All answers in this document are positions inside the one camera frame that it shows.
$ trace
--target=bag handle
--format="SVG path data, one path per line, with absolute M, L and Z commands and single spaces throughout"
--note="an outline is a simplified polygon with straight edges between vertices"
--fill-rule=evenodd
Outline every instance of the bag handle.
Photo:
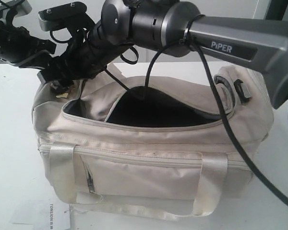
M 57 196 L 61 201 L 71 204 L 75 208 L 154 219 L 178 220 L 185 217 L 210 215 L 216 209 L 222 196 L 228 168 L 227 154 L 204 153 L 198 190 L 190 215 L 180 216 L 160 209 L 110 202 L 78 204 L 72 160 L 74 147 L 73 144 L 55 142 L 50 149 L 49 165 L 50 180 Z

